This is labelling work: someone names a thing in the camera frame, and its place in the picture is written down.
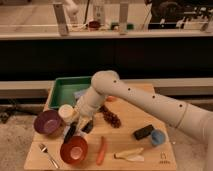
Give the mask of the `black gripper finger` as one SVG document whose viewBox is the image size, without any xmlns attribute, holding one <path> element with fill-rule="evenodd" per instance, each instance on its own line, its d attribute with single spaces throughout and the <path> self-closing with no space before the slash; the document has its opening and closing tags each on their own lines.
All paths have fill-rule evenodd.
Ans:
<svg viewBox="0 0 213 171">
<path fill-rule="evenodd" d="M 83 128 L 82 128 L 82 132 L 89 134 L 94 126 L 94 122 L 92 120 L 90 120 Z"/>
</svg>

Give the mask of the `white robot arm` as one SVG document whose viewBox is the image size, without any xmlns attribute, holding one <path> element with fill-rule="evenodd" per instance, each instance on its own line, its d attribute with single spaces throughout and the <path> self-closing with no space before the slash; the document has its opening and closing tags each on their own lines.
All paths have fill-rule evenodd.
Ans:
<svg viewBox="0 0 213 171">
<path fill-rule="evenodd" d="M 207 144 L 203 171 L 213 171 L 213 112 L 190 103 L 150 93 L 125 84 L 112 70 L 96 72 L 91 85 L 75 105 L 80 130 L 103 105 L 108 96 L 121 98 L 157 119 Z"/>
</svg>

